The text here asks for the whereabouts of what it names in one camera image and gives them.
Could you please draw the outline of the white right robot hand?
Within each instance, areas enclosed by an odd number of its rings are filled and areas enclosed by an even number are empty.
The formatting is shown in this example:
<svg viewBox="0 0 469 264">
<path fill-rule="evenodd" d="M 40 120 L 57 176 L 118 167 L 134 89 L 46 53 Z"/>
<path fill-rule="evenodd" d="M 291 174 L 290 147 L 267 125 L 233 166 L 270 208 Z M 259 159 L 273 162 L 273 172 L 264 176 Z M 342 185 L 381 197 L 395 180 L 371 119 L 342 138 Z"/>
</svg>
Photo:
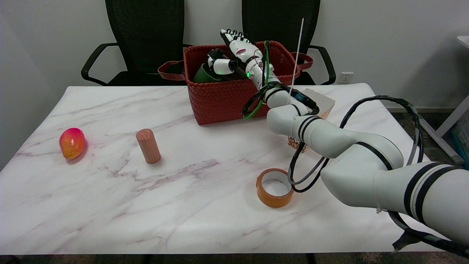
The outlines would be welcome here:
<svg viewBox="0 0 469 264">
<path fill-rule="evenodd" d="M 227 58 L 223 51 L 214 49 L 208 54 L 207 66 L 216 75 L 229 75 L 243 71 L 247 78 L 251 78 L 253 69 L 263 67 L 263 53 L 243 32 L 221 29 L 220 35 L 233 59 Z"/>
</svg>

